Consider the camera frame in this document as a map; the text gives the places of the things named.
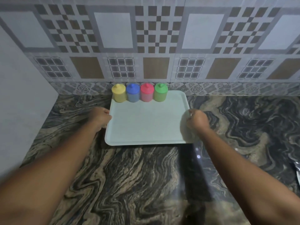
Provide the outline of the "pink lidded jar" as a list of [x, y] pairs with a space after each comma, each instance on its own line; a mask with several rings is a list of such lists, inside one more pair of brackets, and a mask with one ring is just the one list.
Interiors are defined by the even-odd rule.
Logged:
[[140, 86], [140, 99], [143, 102], [150, 102], [153, 99], [154, 86], [150, 83], [144, 83]]

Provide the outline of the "person's right forearm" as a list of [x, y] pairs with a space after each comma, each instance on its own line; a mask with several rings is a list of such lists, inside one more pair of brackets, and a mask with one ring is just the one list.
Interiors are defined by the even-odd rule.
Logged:
[[225, 143], [197, 128], [216, 170], [251, 225], [300, 225], [300, 198]]

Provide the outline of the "blue lidded jar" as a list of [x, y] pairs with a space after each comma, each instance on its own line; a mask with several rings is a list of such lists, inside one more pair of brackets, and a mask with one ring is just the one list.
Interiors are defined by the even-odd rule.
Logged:
[[126, 87], [127, 100], [135, 103], [140, 100], [140, 86], [136, 83], [130, 83]]

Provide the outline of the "person's left hand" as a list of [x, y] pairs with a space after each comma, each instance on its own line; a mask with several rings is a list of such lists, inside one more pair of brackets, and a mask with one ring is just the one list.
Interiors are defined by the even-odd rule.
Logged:
[[104, 107], [94, 107], [89, 113], [88, 123], [92, 126], [92, 129], [95, 132], [99, 132], [101, 128], [101, 113]]

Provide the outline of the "person's left forearm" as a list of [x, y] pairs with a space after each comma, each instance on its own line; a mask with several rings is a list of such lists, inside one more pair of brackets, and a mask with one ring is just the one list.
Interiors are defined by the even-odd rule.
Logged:
[[48, 225], [101, 125], [88, 121], [62, 145], [7, 176], [0, 183], [0, 225]]

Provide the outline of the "green lidded jar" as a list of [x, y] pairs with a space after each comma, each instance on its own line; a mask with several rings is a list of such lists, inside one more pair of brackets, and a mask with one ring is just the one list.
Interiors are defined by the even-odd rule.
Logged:
[[163, 102], [166, 100], [168, 86], [165, 83], [157, 83], [154, 87], [153, 98], [156, 102]]

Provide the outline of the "yellow lidded jar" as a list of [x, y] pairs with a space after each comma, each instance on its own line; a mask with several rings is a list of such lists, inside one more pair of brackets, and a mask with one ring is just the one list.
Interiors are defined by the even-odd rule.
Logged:
[[127, 100], [126, 86], [124, 84], [115, 84], [112, 87], [112, 93], [115, 102], [122, 103]]

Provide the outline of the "person's right hand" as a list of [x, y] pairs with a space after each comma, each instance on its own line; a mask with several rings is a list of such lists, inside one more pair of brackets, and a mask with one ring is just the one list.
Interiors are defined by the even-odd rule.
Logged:
[[207, 115], [199, 109], [196, 110], [194, 115], [194, 127], [195, 129], [191, 130], [197, 133], [203, 133], [207, 130], [210, 130], [210, 124]]

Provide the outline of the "pale green rectangular tray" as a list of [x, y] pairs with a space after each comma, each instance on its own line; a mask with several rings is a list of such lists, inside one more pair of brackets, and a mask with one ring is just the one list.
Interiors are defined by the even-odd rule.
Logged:
[[186, 125], [189, 103], [184, 92], [168, 91], [163, 102], [111, 100], [105, 142], [110, 146], [193, 143], [195, 136]]

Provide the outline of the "shiny metal object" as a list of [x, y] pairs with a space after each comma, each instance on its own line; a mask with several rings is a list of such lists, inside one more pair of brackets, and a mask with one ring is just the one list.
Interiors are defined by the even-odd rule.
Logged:
[[294, 163], [294, 167], [295, 167], [295, 170], [296, 170], [297, 181], [298, 181], [298, 184], [300, 186], [300, 162], [294, 161], [293, 163]]

